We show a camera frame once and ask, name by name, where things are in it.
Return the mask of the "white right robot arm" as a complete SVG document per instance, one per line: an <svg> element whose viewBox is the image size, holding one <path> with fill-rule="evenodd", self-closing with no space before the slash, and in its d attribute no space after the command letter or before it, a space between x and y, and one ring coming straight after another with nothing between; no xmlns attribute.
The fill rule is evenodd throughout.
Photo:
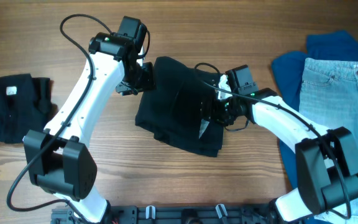
<svg viewBox="0 0 358 224"><path fill-rule="evenodd" d="M300 223L343 205L351 216L358 198L358 150L345 127L330 129L312 122L265 88L246 95L231 93L224 100L203 98L201 117L224 127L245 116L274 133L295 154L297 187L268 205L268 223Z"/></svg>

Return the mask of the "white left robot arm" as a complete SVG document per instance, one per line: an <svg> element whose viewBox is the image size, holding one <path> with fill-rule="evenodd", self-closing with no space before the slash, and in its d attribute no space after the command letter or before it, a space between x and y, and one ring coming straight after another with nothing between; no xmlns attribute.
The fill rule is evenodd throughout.
<svg viewBox="0 0 358 224"><path fill-rule="evenodd" d="M88 148L110 95L136 95L154 86L152 64L143 63L150 34L98 33L85 52L80 79L60 111L43 131L24 137L28 173L33 185L67 204L82 223L106 223L109 202L94 186L97 165Z"/></svg>

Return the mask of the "black shorts white lining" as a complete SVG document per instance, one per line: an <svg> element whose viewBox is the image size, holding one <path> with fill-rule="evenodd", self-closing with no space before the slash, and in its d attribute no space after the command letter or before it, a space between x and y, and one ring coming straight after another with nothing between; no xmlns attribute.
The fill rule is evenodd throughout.
<svg viewBox="0 0 358 224"><path fill-rule="evenodd" d="M156 89L142 95L135 125L169 146L208 157L217 157L223 145L223 127L206 123L201 131L201 102L215 91L196 78L192 68L171 57L154 64Z"/></svg>

